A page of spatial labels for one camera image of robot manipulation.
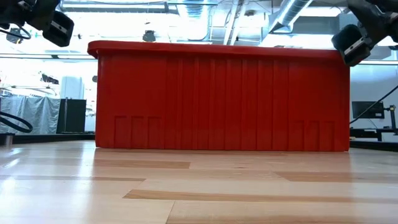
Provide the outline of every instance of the wooden floor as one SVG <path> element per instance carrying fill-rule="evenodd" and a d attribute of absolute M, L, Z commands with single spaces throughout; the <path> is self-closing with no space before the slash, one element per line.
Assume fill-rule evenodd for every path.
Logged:
<path fill-rule="evenodd" d="M 398 223 L 398 154 L 0 149 L 0 223 Z"/>

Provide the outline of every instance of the ceiling pipe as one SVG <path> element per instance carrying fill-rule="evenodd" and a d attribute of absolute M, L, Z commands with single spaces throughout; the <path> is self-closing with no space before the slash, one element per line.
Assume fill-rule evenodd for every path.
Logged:
<path fill-rule="evenodd" d="M 187 21 L 188 40 L 206 40 L 209 33 L 210 6 L 204 5 L 206 0 L 184 0 L 186 5 L 177 5 L 178 12 L 183 21 Z"/>
<path fill-rule="evenodd" d="M 246 12 L 246 6 L 248 4 L 249 4 L 249 0 L 244 0 L 242 3 L 242 7 L 240 9 L 240 14 L 239 14 L 238 20 L 236 21 L 236 26 L 234 27 L 234 31 L 232 32 L 231 42 L 229 43 L 230 45 L 235 44 L 235 40 L 239 34 L 239 29 L 242 24 L 242 18 L 244 17 L 244 13 Z"/>
<path fill-rule="evenodd" d="M 238 10 L 238 4 L 239 4 L 239 0 L 233 0 L 231 14 L 229 17 L 229 22 L 228 22 L 228 25 L 225 30 L 224 45 L 227 45 L 228 40 L 229 40 L 229 35 L 231 35 L 232 27 L 233 27 L 234 21 L 235 21 L 236 11 Z"/>
<path fill-rule="evenodd" d="M 265 39 L 270 32 L 291 33 L 293 31 L 293 23 L 299 18 L 300 12 L 308 7 L 312 1 L 283 0 L 279 11 L 269 16 L 269 23 L 264 28 L 265 35 L 263 38 Z"/>

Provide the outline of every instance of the red storage tote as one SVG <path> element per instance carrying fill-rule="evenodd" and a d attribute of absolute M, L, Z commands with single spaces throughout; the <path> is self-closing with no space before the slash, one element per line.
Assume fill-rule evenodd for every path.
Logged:
<path fill-rule="evenodd" d="M 96 41 L 96 145 L 347 151 L 337 51 Z"/>

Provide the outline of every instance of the black cable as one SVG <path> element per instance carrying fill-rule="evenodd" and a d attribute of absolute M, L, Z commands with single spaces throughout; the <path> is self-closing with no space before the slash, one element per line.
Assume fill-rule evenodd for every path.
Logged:
<path fill-rule="evenodd" d="M 340 9 L 340 7 L 338 7 L 337 4 L 333 4 L 333 3 L 330 3 L 330 2 L 326 2 L 326 1 L 318 1 L 318 0 L 315 0 L 315 2 L 320 2 L 320 3 L 323 3 L 323 4 L 328 4 L 328 5 L 331 6 L 332 9 L 335 7 L 335 8 L 337 8 L 338 10 L 340 10 L 340 13 L 343 12 L 343 10 Z"/>
<path fill-rule="evenodd" d="M 124 3 L 124 2 L 102 2 L 102 1 L 88 1 L 96 4 L 109 4 L 109 5 L 114 5 L 114 6 L 139 6 L 139 5 L 145 5 L 145 4 L 159 4 L 163 3 L 165 1 L 153 1 L 153 2 L 134 2 L 134 3 Z"/>
<path fill-rule="evenodd" d="M 5 113 L 5 112 L 1 112 L 1 111 L 0 111 L 0 115 L 15 119 L 17 121 L 20 121 L 22 124 L 27 126 L 27 128 L 20 127 L 20 126 L 18 126 L 16 124 L 12 123 L 11 121 L 7 120 L 6 118 L 2 118 L 0 116 L 0 123 L 4 123 L 5 125 L 13 128 L 13 129 L 15 129 L 17 131 L 20 131 L 22 133 L 31 133 L 32 130 L 33 130 L 33 126 L 29 122 L 27 122 L 26 120 L 24 120 L 22 118 L 18 118 L 17 116 L 14 116 L 14 115 L 11 115 L 11 114 L 8 114 L 8 113 Z"/>
<path fill-rule="evenodd" d="M 232 5 L 234 5 L 234 6 L 238 6 L 238 5 L 239 5 L 239 3 L 237 3 L 237 4 L 234 4 L 234 1 L 233 1 L 233 0 L 230 0 L 230 1 L 227 1 L 227 0 L 222 0 L 222 1 L 218 2 L 218 3 L 217 3 L 217 5 L 219 5 L 219 4 L 223 3 L 223 2 L 232 3 Z"/>
<path fill-rule="evenodd" d="M 370 107 L 366 108 L 366 110 L 364 110 L 358 117 L 356 117 L 354 120 L 350 121 L 349 124 L 354 123 L 355 121 L 357 121 L 359 118 L 361 118 L 366 112 L 368 112 L 370 109 L 372 109 L 372 107 L 378 103 L 380 103 L 382 100 L 384 100 L 387 96 L 391 95 L 391 93 L 393 93 L 394 91 L 396 91 L 398 89 L 398 85 L 395 86 L 390 92 L 388 92 L 387 94 L 385 94 L 380 100 L 377 100 L 375 103 L 373 103 Z"/>
<path fill-rule="evenodd" d="M 27 35 L 27 37 L 23 36 L 23 35 L 18 35 L 18 34 L 13 34 L 12 32 L 0 29 L 0 32 L 4 33 L 4 34 L 8 34 L 11 35 L 13 37 L 17 37 L 17 38 L 21 38 L 21 39 L 25 39 L 25 40 L 30 40 L 32 38 L 32 36 L 30 35 L 29 32 L 27 32 L 23 27 L 18 26 L 22 31 L 24 31 L 24 33 Z"/>
<path fill-rule="evenodd" d="M 232 12 L 232 8 L 228 11 L 228 13 L 225 17 L 224 26 L 226 26 L 227 23 L 229 23 L 229 15 L 231 14 L 231 12 Z"/>
<path fill-rule="evenodd" d="M 369 121 L 370 123 L 372 123 L 373 126 L 374 126 L 376 129 L 378 129 L 378 127 L 376 126 L 376 124 L 375 124 L 371 119 L 368 119 L 368 121 Z"/>
<path fill-rule="evenodd" d="M 254 3 L 256 3 L 257 5 L 259 5 L 260 7 L 262 7 L 265 11 L 271 13 L 268 9 L 266 9 L 264 6 L 262 6 L 260 3 L 258 3 L 257 1 L 254 1 Z"/>

